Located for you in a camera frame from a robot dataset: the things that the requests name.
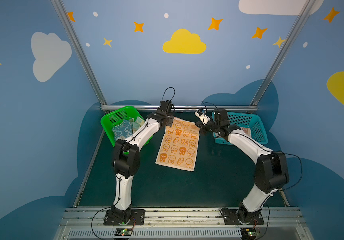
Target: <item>robotic arm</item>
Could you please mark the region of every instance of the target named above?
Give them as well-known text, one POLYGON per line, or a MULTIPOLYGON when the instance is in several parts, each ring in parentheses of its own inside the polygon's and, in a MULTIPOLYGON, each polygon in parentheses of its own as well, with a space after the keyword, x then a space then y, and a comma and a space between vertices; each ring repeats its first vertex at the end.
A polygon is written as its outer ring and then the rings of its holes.
POLYGON ((140 167, 140 150, 160 128, 172 126, 172 108, 174 105, 171 101, 161 101, 160 108, 148 115, 143 126, 125 140, 116 141, 112 160, 116 175, 116 196, 111 209, 106 213, 104 225, 129 224, 132 216, 132 180, 140 167))
POLYGON ((246 135, 239 126, 230 125, 225 109, 215 110, 213 121, 202 108, 196 111, 195 115, 200 118, 195 125, 200 128, 202 134, 217 133, 219 137, 240 148, 255 163, 255 184, 247 197, 240 202, 237 218, 241 224, 253 223, 254 219, 258 220, 259 224, 264 223, 261 207, 274 192, 289 182, 285 154, 273 152, 246 135))

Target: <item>blue towel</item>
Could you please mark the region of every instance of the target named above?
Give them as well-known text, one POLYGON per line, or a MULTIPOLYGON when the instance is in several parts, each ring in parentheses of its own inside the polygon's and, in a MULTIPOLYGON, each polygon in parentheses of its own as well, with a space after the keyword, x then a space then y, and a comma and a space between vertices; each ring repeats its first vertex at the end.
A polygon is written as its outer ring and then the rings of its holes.
POLYGON ((125 140, 127 137, 133 134, 132 132, 132 122, 129 120, 123 119, 123 123, 112 128, 113 133, 115 134, 115 141, 117 139, 125 140))

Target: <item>metal platform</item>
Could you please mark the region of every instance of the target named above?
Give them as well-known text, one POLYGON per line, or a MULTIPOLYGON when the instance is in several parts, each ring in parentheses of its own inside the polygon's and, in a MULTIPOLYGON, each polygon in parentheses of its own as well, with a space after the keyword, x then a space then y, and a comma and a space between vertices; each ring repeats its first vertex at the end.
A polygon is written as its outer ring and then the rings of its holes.
MULTIPOLYGON (((91 220, 97 211, 104 207, 78 207, 66 209, 59 224, 54 240, 95 240, 91 230, 91 220)), ((254 225, 225 225, 220 207, 139 207, 145 209, 143 226, 135 226, 130 237, 114 236, 116 228, 123 226, 104 226, 105 210, 93 219, 93 230, 102 239, 239 239, 241 228, 253 228, 254 225)), ((265 220, 259 225, 260 235, 268 230, 264 240, 296 239, 313 240, 304 218, 297 207, 271 207, 261 211, 265 220)))

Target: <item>vertical metal post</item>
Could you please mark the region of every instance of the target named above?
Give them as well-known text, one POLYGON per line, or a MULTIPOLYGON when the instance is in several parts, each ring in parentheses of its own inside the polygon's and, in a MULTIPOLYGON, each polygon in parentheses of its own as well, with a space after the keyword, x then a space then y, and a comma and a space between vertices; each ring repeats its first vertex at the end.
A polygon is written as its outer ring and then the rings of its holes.
POLYGON ((299 16, 296 18, 290 32, 288 33, 284 45, 280 48, 275 60, 271 68, 269 69, 265 79, 261 83, 259 89, 257 90, 255 96, 252 99, 251 106, 257 106, 261 97, 263 96, 265 90, 267 89, 268 85, 271 83, 273 77, 275 76, 277 70, 279 69, 281 63, 283 62, 285 56, 287 55, 288 51, 290 50, 291 46, 293 45, 294 41, 296 40, 297 36, 299 35, 301 29, 303 28, 305 22, 308 20, 308 17, 311 13, 311 8, 316 0, 307 0, 301 10, 299 16))
POLYGON ((85 73, 87 74, 87 77, 89 81, 92 84, 92 87, 102 105, 107 105, 107 102, 105 101, 104 95, 101 91, 100 85, 98 83, 98 80, 96 79, 96 76, 94 75, 91 65, 89 64, 87 57, 85 56, 85 53, 83 51, 83 48, 81 47, 79 38, 76 35, 76 32, 72 26, 71 21, 69 20, 67 11, 64 7, 62 0, 51 0, 54 9, 57 12, 57 15, 60 18, 61 23, 64 26, 65 31, 67 32, 67 35, 69 37, 69 40, 71 41, 73 48, 76 51, 76 54, 78 55, 81 64, 83 65, 83 68, 85 70, 85 73))

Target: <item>plastic basket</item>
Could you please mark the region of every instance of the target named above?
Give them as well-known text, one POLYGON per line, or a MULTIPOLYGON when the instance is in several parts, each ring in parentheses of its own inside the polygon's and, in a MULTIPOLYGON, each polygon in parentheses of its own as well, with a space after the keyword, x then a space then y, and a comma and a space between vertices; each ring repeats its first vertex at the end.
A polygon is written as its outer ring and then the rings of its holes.
MULTIPOLYGON (((259 116, 247 113, 227 113, 230 124, 236 124, 239 127, 248 127, 251 129, 251 137, 254 140, 260 144, 268 143, 267 133, 265 132, 263 122, 259 116)), ((225 141, 222 137, 215 138, 215 142, 219 144, 232 145, 232 143, 225 141)))
POLYGON ((112 146, 115 146, 115 134, 113 133, 112 128, 122 124, 123 119, 129 120, 131 118, 134 118, 136 120, 137 117, 140 117, 144 120, 144 118, 140 115, 136 108, 132 106, 126 106, 108 113, 101 118, 101 125, 104 128, 104 131, 107 134, 109 140, 111 141, 112 146))

